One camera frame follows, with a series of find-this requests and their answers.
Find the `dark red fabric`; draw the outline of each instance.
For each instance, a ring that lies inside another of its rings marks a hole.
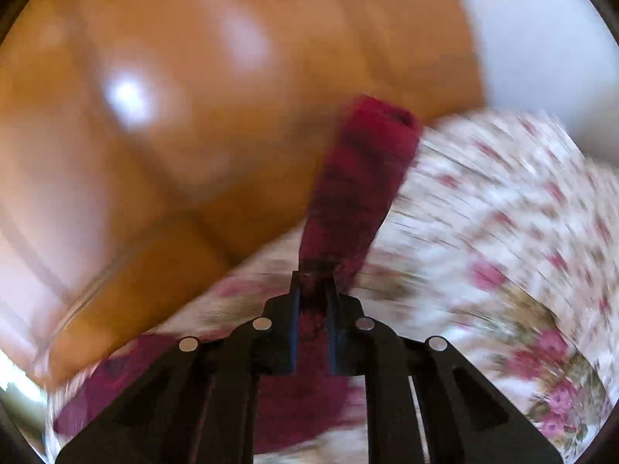
[[[339,291],[350,289],[402,183],[421,131],[408,111],[372,97],[358,100],[316,182],[299,270],[333,272]],[[311,294],[316,279],[304,282]],[[261,379],[257,454],[309,440],[340,421],[351,389],[348,378],[328,374],[322,303],[311,299],[303,303],[297,373]],[[103,361],[61,411],[55,430],[75,435],[175,340],[146,334],[126,356]]]

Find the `floral bedsheet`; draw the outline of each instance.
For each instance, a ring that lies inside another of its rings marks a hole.
[[[443,119],[426,129],[351,294],[403,336],[445,336],[574,462],[619,397],[618,194],[617,171],[585,158],[550,117]],[[260,314],[287,291],[301,232],[153,332],[217,337]],[[65,443],[53,419],[91,371],[50,396],[51,457]],[[366,462],[354,382],[337,427],[256,462]]]

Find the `white wall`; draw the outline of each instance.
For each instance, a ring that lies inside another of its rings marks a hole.
[[[589,0],[463,0],[488,102],[557,115],[619,164],[619,47]]]

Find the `black plastic bracket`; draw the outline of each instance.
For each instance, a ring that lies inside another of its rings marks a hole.
[[[364,375],[371,464],[561,464],[556,449],[442,337],[402,338],[337,292],[326,301],[330,370]],[[250,464],[261,375],[295,371],[299,274],[228,338],[187,338],[60,453],[58,464]]]

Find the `metal rivet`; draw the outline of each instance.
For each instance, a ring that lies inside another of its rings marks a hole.
[[[433,336],[428,340],[428,345],[435,351],[444,351],[447,349],[447,340],[441,336]]]
[[[374,328],[374,321],[369,317],[360,317],[355,322],[355,326],[358,330],[370,331],[372,328]]]
[[[254,319],[252,324],[255,330],[265,331],[268,330],[273,323],[268,317],[259,317],[258,319]]]
[[[178,348],[182,350],[184,353],[190,353],[191,351],[195,351],[200,342],[197,338],[193,338],[192,336],[186,336],[178,343]]]

